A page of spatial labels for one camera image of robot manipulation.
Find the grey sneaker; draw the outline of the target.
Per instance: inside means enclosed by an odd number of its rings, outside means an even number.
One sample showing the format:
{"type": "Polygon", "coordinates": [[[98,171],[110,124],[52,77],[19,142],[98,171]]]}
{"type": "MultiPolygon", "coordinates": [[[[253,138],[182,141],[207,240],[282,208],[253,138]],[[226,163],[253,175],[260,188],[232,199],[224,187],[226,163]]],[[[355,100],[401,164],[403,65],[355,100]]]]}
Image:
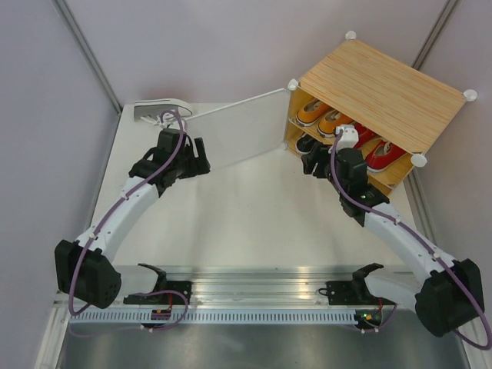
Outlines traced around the grey sneaker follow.
{"type": "Polygon", "coordinates": [[[147,122],[152,125],[168,127],[175,121],[167,111],[175,111],[181,117],[188,118],[194,114],[193,108],[186,101],[175,98],[141,100],[134,103],[134,121],[147,122]]]}

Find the red sneaker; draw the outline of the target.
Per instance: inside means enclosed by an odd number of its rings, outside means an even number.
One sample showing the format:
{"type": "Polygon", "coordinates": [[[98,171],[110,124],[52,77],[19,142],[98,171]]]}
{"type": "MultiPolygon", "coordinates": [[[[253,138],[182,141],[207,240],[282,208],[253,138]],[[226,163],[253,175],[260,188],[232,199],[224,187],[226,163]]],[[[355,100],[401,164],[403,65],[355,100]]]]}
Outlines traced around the red sneaker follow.
{"type": "Polygon", "coordinates": [[[363,126],[358,122],[354,125],[354,128],[356,129],[358,134],[358,142],[354,146],[354,148],[356,149],[360,149],[369,141],[372,141],[380,137],[380,135],[378,135],[377,133],[373,132],[372,130],[368,129],[367,127],[363,126]]]}
{"type": "Polygon", "coordinates": [[[406,151],[395,144],[380,140],[365,158],[367,169],[373,173],[382,172],[405,154],[406,151]]]}

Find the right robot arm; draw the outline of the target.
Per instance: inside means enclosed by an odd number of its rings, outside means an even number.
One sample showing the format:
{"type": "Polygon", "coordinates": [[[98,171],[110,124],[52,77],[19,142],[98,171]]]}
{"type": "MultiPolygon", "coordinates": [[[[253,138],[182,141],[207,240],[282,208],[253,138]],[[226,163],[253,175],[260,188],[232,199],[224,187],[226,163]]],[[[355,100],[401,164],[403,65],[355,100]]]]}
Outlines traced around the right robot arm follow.
{"type": "Polygon", "coordinates": [[[330,304],[382,300],[401,305],[436,337],[478,318],[486,335],[491,335],[479,267],[470,259],[458,261],[407,225],[389,198],[369,182],[359,150],[333,152],[331,146],[318,142],[301,160],[303,172],[329,180],[345,214],[385,242],[412,272],[403,278],[382,264],[366,265],[353,272],[350,281],[326,284],[330,304]]]}

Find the white cabinet door panel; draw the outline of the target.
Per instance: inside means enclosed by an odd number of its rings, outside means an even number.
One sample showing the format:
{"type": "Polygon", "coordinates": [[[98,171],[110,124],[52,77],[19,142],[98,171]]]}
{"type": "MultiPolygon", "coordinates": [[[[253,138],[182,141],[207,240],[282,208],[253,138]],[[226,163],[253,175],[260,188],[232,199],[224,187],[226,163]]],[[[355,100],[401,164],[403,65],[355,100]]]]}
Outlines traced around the white cabinet door panel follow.
{"type": "Polygon", "coordinates": [[[188,119],[187,133],[202,138],[212,169],[272,151],[284,141],[291,94],[281,88],[188,119]]]}

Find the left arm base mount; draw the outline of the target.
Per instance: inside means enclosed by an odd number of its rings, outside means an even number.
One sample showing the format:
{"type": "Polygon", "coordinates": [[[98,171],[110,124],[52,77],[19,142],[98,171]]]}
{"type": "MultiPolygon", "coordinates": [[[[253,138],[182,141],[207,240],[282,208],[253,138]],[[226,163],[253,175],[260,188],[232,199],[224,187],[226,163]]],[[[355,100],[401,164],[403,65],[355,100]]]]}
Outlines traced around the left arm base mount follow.
{"type": "Polygon", "coordinates": [[[126,305],[185,306],[192,296],[192,281],[168,278],[158,266],[138,263],[121,269],[119,294],[126,305]]]}

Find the black sneaker white laces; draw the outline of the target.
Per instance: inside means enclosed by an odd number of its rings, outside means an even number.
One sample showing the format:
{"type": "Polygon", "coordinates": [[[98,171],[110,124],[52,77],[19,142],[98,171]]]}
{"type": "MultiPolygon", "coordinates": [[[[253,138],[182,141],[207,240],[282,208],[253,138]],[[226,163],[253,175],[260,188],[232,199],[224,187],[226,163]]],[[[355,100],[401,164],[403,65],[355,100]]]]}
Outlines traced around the black sneaker white laces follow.
{"type": "Polygon", "coordinates": [[[320,154],[320,155],[327,155],[330,153],[331,146],[330,145],[325,145],[320,142],[316,142],[313,146],[313,149],[311,151],[312,154],[320,154]]]}

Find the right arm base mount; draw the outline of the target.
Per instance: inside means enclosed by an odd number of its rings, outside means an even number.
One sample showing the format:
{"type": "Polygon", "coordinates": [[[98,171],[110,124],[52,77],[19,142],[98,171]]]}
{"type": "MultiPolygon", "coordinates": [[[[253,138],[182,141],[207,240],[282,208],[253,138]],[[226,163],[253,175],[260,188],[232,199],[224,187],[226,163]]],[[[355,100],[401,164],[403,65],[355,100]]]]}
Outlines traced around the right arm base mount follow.
{"type": "Polygon", "coordinates": [[[350,281],[327,281],[325,286],[318,288],[317,293],[327,298],[330,306],[363,306],[371,304],[360,298],[352,288],[350,281]]]}

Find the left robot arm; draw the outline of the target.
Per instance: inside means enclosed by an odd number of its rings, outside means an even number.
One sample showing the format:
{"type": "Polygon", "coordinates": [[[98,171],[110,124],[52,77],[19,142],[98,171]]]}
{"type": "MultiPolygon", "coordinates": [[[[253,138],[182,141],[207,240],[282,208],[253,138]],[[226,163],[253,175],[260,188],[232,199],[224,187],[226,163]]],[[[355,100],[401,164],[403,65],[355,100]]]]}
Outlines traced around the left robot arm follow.
{"type": "Polygon", "coordinates": [[[107,212],[74,241],[61,240],[55,247],[58,289],[68,295],[68,302],[110,306],[122,284],[112,262],[129,231],[177,180],[206,175],[210,170],[202,138],[163,129],[157,144],[133,164],[107,212]]]}

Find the orange sneaker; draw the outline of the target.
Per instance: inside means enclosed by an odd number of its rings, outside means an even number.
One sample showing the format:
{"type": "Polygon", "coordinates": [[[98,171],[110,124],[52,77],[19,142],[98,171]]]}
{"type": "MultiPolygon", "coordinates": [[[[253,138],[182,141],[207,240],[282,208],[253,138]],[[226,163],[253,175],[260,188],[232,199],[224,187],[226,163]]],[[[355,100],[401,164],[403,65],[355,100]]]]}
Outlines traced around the orange sneaker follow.
{"type": "Polygon", "coordinates": [[[331,138],[340,125],[350,125],[354,120],[343,113],[332,109],[323,115],[317,123],[317,132],[323,138],[331,138]]]}
{"type": "Polygon", "coordinates": [[[302,127],[310,127],[330,109],[329,105],[312,98],[297,112],[295,120],[302,127]]]}

